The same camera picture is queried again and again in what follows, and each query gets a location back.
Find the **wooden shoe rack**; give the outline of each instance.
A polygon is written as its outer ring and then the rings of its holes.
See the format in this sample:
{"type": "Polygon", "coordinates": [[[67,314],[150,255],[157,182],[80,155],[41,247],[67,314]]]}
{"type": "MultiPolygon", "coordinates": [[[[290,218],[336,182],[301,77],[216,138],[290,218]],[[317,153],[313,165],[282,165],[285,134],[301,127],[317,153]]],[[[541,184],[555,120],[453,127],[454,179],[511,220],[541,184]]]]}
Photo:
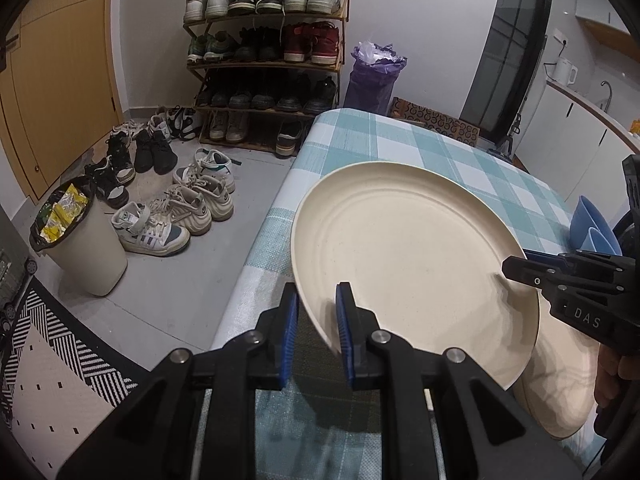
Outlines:
{"type": "MultiPolygon", "coordinates": [[[[296,12],[290,14],[244,14],[241,16],[222,16],[220,18],[213,18],[210,20],[201,20],[199,22],[191,22],[183,25],[184,30],[192,38],[196,38],[199,35],[207,34],[214,26],[214,24],[221,22],[228,22],[230,20],[245,20],[247,21],[247,27],[258,27],[261,23],[270,23],[274,19],[284,19],[286,23],[297,22],[313,22],[313,21],[335,21],[340,23],[340,43],[338,44],[338,59],[334,65],[319,65],[313,64],[310,61],[293,63],[284,60],[276,61],[254,61],[254,62],[242,62],[236,60],[229,60],[216,63],[199,63],[196,65],[188,65],[189,70],[194,76],[201,81],[200,90],[204,88],[207,70],[217,68],[287,68],[292,70],[308,70],[310,72],[325,72],[334,74],[337,77],[336,85],[337,92],[335,96],[334,107],[337,107],[338,100],[340,99],[340,72],[344,65],[345,59],[345,23],[349,21],[350,13],[350,0],[343,0],[340,6],[338,14],[316,14],[309,12],[296,12]]],[[[209,114],[207,120],[202,128],[200,134],[200,142],[206,144],[218,144],[222,146],[235,146],[237,148],[246,148],[250,150],[261,150],[265,152],[274,152],[276,137],[280,129],[280,125],[287,119],[291,120],[303,120],[313,121],[316,116],[311,114],[305,114],[303,112],[281,112],[270,108],[268,110],[255,110],[248,108],[245,110],[237,110],[226,107],[212,107],[210,105],[196,107],[197,110],[207,113],[209,111],[229,111],[229,112],[249,112],[250,114],[250,130],[248,137],[243,142],[235,144],[229,143],[226,140],[211,140],[208,136],[209,123],[212,120],[213,114],[209,114]]]]}

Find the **gray tile floor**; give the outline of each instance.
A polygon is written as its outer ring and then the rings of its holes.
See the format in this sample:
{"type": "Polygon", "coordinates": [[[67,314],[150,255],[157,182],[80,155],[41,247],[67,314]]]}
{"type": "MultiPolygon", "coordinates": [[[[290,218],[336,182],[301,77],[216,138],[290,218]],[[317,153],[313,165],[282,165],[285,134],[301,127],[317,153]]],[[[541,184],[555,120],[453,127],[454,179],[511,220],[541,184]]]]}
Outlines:
{"type": "MultiPolygon", "coordinates": [[[[197,147],[194,141],[172,143],[178,167],[191,162],[197,147]]],[[[155,258],[127,253],[129,266],[106,298],[83,292],[48,256],[38,258],[36,276],[52,295],[104,342],[145,368],[180,346],[194,352],[210,348],[251,245],[293,162],[271,153],[222,151],[242,162],[233,166],[234,215],[192,238],[181,254],[155,258]]],[[[144,202],[170,184],[171,174],[151,170],[127,189],[132,200],[144,202]]],[[[29,225],[19,229],[25,238],[29,225]]]]}

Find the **wooden countertop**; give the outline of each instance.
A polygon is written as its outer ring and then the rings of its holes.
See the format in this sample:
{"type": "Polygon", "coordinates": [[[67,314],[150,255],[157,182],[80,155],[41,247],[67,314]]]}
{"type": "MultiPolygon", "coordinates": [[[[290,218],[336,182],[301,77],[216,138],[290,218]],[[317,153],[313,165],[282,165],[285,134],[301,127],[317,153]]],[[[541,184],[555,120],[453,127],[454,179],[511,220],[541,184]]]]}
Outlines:
{"type": "Polygon", "coordinates": [[[606,113],[600,110],[596,105],[582,97],[580,94],[568,89],[566,86],[554,81],[553,79],[547,79],[546,84],[551,88],[558,90],[560,93],[566,95],[571,101],[580,105],[587,110],[590,114],[594,115],[602,124],[605,125],[610,131],[614,132],[634,153],[640,154],[640,141],[635,140],[634,137],[624,129],[624,127],[616,120],[609,117],[606,113]]]}

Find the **beige sneaker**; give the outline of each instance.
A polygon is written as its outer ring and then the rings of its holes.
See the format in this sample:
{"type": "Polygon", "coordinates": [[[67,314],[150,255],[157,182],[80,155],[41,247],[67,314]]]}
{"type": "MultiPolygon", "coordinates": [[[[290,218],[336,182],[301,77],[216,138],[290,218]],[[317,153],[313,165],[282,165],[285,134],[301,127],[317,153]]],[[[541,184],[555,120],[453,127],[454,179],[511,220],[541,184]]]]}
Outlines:
{"type": "Polygon", "coordinates": [[[234,203],[226,190],[224,180],[201,175],[191,184],[191,189],[202,194],[215,222],[223,222],[231,218],[234,213],[234,203]]]}
{"type": "Polygon", "coordinates": [[[201,193],[185,186],[169,186],[165,193],[166,197],[149,204],[156,218],[184,227],[193,236],[211,229],[211,213],[201,193]]]}

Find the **checkered tablecloth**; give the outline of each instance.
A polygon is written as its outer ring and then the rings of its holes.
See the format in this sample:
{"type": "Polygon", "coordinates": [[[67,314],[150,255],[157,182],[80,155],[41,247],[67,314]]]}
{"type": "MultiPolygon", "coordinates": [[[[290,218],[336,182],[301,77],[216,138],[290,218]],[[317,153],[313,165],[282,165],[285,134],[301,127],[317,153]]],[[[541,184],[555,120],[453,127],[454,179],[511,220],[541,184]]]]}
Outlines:
{"type": "MultiPolygon", "coordinates": [[[[306,192],[333,170],[391,160],[434,171],[483,200],[526,249],[568,250],[570,215],[543,182],[466,144],[409,124],[341,109],[316,119],[236,283],[213,348],[255,326],[293,280],[293,218],[306,192]]],[[[268,479],[380,478],[380,406],[349,390],[342,365],[301,310],[293,380],[256,401],[256,460],[268,479]]]]}

